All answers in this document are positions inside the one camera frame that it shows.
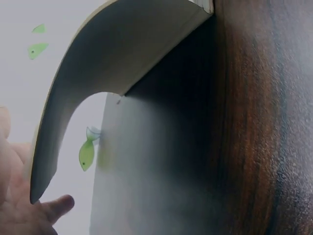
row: finger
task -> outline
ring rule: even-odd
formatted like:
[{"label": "finger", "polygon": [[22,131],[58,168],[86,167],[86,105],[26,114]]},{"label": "finger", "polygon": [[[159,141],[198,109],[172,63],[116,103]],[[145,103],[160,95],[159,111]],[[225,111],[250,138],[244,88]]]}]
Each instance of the finger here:
[{"label": "finger", "polygon": [[12,143],[11,144],[13,150],[20,157],[23,164],[25,164],[26,160],[30,157],[29,151],[31,147],[31,143]]},{"label": "finger", "polygon": [[44,213],[51,224],[55,224],[58,219],[68,213],[74,207],[74,199],[72,196],[65,195],[57,200],[42,203]]},{"label": "finger", "polygon": [[0,132],[8,138],[11,129],[11,118],[9,110],[6,107],[0,106]]}]

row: wooden panel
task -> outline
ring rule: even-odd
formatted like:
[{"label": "wooden panel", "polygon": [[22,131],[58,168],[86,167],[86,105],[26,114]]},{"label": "wooden panel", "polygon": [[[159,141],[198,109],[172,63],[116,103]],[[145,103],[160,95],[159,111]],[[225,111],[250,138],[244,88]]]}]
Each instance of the wooden panel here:
[{"label": "wooden panel", "polygon": [[217,234],[313,233],[313,1],[216,0]]}]

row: green fish wall sticker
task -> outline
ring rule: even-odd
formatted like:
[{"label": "green fish wall sticker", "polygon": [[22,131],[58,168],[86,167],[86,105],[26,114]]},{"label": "green fish wall sticker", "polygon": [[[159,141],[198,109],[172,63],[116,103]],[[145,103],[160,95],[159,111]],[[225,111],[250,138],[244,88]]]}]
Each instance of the green fish wall sticker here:
[{"label": "green fish wall sticker", "polygon": [[40,25],[38,25],[37,27],[35,27],[33,29],[33,31],[31,31],[32,33],[45,33],[45,24],[42,23]]},{"label": "green fish wall sticker", "polygon": [[[45,24],[40,24],[39,26],[35,27],[32,33],[45,33]],[[47,47],[48,43],[37,43],[33,44],[28,47],[28,57],[31,60],[36,59]]]},{"label": "green fish wall sticker", "polygon": [[93,163],[94,159],[94,141],[99,139],[101,131],[95,127],[87,127],[87,140],[79,150],[79,163],[83,171],[87,171]]},{"label": "green fish wall sticker", "polygon": [[48,47],[48,43],[38,43],[38,44],[34,44],[31,45],[28,48],[28,56],[31,60],[35,59],[37,56],[39,56],[41,54],[41,52],[43,52],[47,47]]}]

